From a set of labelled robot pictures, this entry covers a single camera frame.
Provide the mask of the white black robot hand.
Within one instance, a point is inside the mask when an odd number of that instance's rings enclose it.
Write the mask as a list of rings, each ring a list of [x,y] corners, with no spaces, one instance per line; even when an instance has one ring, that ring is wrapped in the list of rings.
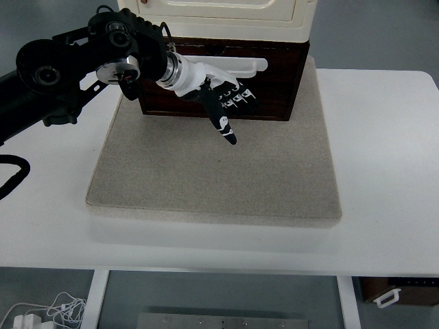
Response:
[[[228,121],[232,112],[252,112],[259,107],[253,93],[238,79],[266,70],[264,58],[184,56],[167,54],[167,70],[157,84],[185,101],[204,107],[214,128],[232,145],[237,138]]]

